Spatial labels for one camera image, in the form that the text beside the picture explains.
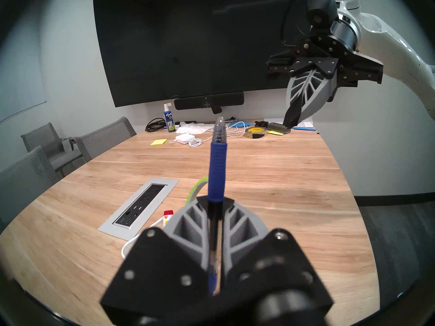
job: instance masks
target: wooden table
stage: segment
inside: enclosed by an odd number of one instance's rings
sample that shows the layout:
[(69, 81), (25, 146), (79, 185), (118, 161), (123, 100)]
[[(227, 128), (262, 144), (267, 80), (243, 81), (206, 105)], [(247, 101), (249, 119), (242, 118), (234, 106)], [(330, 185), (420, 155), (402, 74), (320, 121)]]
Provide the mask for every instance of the wooden table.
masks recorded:
[[(125, 241), (97, 229), (148, 179), (179, 182), (145, 227), (164, 210), (181, 208), (208, 173), (210, 140), (191, 148), (169, 143), (174, 136), (139, 133), (62, 179), (16, 217), (0, 236), (0, 251), (24, 289), (76, 323), (110, 325), (99, 300), (122, 263)], [(164, 145), (150, 146), (164, 138)], [(281, 137), (229, 138), (225, 195), (270, 229), (282, 227), (295, 236), (334, 299), (327, 315), (331, 325), (349, 325), (379, 309), (364, 222), (319, 134), (293, 130)]]

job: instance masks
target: television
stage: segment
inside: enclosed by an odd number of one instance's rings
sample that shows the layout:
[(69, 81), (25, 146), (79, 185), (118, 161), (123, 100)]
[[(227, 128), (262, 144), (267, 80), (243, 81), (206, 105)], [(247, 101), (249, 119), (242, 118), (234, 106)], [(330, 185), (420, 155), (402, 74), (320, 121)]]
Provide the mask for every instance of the television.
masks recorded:
[(269, 56), (307, 33), (307, 0), (93, 0), (116, 107), (287, 87)]

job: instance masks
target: gray office chair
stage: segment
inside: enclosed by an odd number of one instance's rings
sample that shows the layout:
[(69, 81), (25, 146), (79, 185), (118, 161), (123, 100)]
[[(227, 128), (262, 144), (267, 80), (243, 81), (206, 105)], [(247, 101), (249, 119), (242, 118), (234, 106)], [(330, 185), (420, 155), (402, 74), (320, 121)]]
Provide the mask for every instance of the gray office chair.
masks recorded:
[(86, 162), (99, 156), (117, 144), (136, 135), (133, 127), (126, 117), (93, 131), (81, 137), (73, 138), (83, 154)]
[[(37, 146), (42, 146), (45, 155), (47, 155), (48, 160), (54, 168), (54, 171), (58, 170), (64, 175), (62, 170), (70, 162), (82, 157), (82, 153), (78, 150), (74, 150), (74, 144), (71, 137), (66, 139), (61, 139), (57, 135), (51, 123), (37, 128), (27, 134), (21, 136), (24, 141), (24, 145), (28, 152)], [(62, 144), (62, 141), (68, 140), (71, 145), (71, 151), (66, 151)]]
[(0, 226), (2, 230), (34, 199), (58, 181), (41, 146), (1, 171)]

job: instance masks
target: spray bottle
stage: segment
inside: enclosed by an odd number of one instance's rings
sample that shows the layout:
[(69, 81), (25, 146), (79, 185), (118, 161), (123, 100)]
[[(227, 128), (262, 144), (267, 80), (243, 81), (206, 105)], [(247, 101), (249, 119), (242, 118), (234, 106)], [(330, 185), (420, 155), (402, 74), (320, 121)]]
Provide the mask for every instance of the spray bottle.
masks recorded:
[(172, 119), (172, 113), (169, 110), (169, 106), (172, 106), (171, 103), (167, 103), (164, 105), (164, 120), (166, 122), (166, 126), (168, 127), (168, 132), (175, 132), (175, 124)]

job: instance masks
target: black cable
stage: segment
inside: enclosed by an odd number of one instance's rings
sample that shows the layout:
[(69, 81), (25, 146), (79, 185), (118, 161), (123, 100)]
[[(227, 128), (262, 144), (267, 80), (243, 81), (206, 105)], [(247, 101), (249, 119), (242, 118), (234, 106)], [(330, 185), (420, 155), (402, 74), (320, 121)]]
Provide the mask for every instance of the black cable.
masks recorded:
[(145, 130), (147, 132), (156, 132), (156, 131), (162, 130), (165, 126), (166, 126), (166, 122), (163, 118), (154, 118), (145, 127)]
[(288, 45), (286, 42), (285, 42), (285, 39), (284, 39), (284, 27), (285, 27), (285, 22), (287, 21), (287, 15), (288, 15), (288, 12), (290, 11), (290, 8), (291, 8), (291, 6), (293, 5), (293, 3), (294, 3), (294, 0), (289, 0), (289, 2), (288, 2), (288, 5), (287, 5), (287, 8), (285, 8), (285, 12), (284, 12), (284, 16), (282, 17), (282, 21), (281, 21), (281, 29), (280, 29), (280, 31), (279, 31), (279, 37), (280, 37), (280, 39), (281, 39), (281, 43), (283, 44), (283, 45), (285, 45), (286, 47), (291, 47), (291, 45)]

